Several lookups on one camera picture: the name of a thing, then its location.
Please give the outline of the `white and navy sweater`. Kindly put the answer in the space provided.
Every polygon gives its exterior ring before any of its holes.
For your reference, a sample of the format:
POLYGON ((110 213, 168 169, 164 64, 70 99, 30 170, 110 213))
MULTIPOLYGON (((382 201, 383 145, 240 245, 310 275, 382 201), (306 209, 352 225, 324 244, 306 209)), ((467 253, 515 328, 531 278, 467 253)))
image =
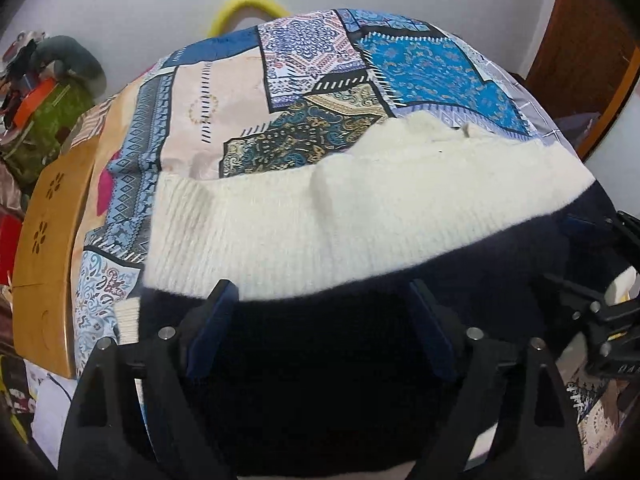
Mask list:
POLYGON ((229 313, 198 352, 190 407, 241 477, 327 477, 413 462, 459 391, 426 288, 491 338, 574 337, 549 276, 615 301, 631 264, 600 229, 614 207, 558 142, 451 128, 416 112, 312 165, 200 181, 164 172, 122 341, 179 325, 221 281, 229 313))

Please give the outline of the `wooden board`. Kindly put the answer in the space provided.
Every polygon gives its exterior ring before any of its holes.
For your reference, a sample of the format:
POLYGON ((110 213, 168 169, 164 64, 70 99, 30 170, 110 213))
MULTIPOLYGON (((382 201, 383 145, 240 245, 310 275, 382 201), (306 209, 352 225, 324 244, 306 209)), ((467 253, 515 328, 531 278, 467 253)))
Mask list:
POLYGON ((81 142, 41 171, 12 278, 15 351, 65 378, 75 373, 70 263, 98 145, 81 142))

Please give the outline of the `red box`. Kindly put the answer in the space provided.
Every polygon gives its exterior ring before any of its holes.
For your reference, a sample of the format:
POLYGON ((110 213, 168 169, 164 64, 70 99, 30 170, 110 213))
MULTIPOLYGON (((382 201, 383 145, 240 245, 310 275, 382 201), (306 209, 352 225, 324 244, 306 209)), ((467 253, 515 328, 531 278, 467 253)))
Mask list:
POLYGON ((22 222, 12 214, 2 212, 0 217, 0 284, 9 285, 15 255, 20 240, 22 222))

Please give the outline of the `brown wooden door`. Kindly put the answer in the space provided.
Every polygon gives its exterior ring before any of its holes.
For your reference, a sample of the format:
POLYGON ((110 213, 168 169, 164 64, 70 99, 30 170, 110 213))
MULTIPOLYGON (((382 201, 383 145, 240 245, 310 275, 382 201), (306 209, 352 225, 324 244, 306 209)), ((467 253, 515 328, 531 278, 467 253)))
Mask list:
POLYGON ((613 0, 554 0, 526 88, 586 159, 612 127, 639 78, 639 40, 613 0))

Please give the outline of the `green patterned bag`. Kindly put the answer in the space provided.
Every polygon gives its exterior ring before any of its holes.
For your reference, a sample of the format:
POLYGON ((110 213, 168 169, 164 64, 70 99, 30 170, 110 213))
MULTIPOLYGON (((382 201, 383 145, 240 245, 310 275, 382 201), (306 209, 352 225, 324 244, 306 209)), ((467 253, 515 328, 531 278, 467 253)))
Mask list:
POLYGON ((91 107, 89 91, 76 79, 65 79, 56 81, 23 128, 14 124, 1 139, 1 160, 19 186, 38 180, 43 168, 58 157, 77 119, 91 107))

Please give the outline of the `orange box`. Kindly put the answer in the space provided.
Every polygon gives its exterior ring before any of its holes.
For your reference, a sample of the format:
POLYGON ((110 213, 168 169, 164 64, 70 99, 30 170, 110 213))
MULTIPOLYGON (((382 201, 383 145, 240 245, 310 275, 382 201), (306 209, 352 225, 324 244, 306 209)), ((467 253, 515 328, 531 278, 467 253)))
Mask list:
POLYGON ((47 78, 41 81, 37 88, 24 97, 14 116, 14 124, 17 128, 23 128, 24 125, 26 125, 29 117, 40 107, 40 104, 53 91, 55 86, 56 81, 53 78, 47 78))

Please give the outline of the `blue patchwork bedspread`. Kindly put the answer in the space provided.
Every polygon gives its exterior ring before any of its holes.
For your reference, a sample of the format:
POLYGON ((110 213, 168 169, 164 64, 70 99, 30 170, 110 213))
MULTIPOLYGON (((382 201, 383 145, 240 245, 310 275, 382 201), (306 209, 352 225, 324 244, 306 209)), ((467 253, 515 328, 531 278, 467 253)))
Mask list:
POLYGON ((75 362, 137 337, 144 278, 299 299, 400 270, 567 200, 590 173, 462 39, 337 9, 191 44, 122 99, 73 263, 75 362))

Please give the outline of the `grey plush toy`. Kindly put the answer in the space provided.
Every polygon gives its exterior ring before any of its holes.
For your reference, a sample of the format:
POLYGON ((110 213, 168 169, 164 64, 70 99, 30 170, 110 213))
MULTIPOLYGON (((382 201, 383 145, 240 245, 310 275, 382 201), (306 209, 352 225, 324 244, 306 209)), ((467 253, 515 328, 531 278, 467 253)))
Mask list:
POLYGON ((41 73, 49 66, 52 66, 55 79, 76 78, 94 98, 105 91, 106 76, 102 65, 73 37, 53 36, 38 42, 29 58, 29 68, 41 73))

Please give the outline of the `yellow foam hoop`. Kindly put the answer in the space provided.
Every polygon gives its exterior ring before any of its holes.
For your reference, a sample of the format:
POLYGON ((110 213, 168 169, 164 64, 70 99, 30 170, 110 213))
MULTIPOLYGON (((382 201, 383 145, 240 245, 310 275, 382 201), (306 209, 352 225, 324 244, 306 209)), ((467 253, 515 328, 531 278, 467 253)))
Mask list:
POLYGON ((277 0, 226 0, 214 15, 207 37, 215 38, 225 34, 236 18, 248 11, 266 16, 270 20, 286 18, 290 15, 290 12, 277 0))

